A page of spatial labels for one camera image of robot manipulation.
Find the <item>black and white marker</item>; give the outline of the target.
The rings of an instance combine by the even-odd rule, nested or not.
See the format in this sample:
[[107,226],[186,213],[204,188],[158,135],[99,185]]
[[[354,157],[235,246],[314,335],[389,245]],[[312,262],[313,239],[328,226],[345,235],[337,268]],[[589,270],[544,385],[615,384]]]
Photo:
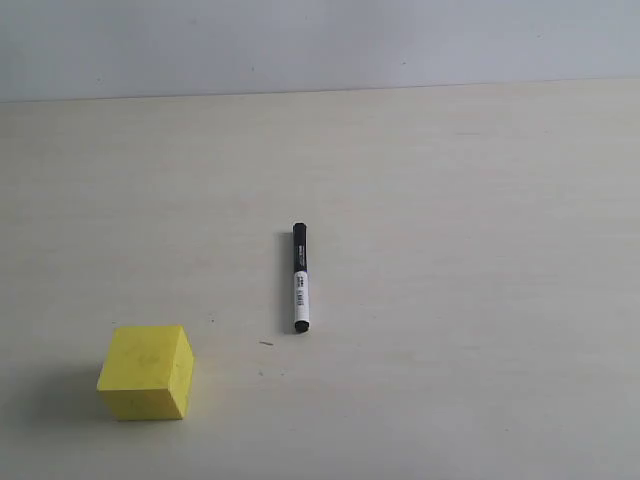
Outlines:
[[293,225],[294,247],[294,330],[305,333],[310,328],[309,278],[307,262],[307,226]]

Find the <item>yellow foam cube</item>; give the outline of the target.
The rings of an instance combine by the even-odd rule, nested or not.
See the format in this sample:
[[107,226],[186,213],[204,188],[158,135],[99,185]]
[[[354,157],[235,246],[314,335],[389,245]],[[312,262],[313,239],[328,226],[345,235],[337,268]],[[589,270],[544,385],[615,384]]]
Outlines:
[[119,421],[182,420],[195,357],[181,325],[114,330],[97,392]]

